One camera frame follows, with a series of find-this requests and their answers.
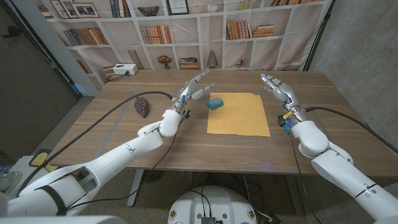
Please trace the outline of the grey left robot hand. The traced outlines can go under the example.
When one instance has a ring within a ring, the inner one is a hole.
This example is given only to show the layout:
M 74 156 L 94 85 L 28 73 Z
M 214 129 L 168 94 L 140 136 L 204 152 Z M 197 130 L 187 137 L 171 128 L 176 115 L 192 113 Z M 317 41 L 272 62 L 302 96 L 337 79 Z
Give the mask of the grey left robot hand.
M 208 74 L 209 71 L 205 71 L 194 76 L 191 80 L 188 80 L 177 93 L 177 96 L 172 98 L 172 105 L 169 109 L 185 118 L 186 115 L 189 114 L 189 109 L 186 109 L 187 103 L 190 100 L 198 100 L 216 86 L 216 83 L 211 83 L 202 89 L 196 90 L 198 83 Z

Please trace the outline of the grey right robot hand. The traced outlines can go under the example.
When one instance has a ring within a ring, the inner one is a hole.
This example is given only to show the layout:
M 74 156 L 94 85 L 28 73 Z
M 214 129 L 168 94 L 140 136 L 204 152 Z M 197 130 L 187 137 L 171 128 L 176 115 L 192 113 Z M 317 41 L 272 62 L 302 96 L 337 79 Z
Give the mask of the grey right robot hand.
M 286 83 L 280 81 L 271 75 L 261 74 L 261 79 L 265 84 L 264 89 L 271 92 L 272 95 L 282 102 L 282 108 L 285 110 L 284 115 L 278 116 L 279 126 L 290 124 L 295 126 L 304 121 L 308 121 L 307 116 L 299 105 L 293 89 Z

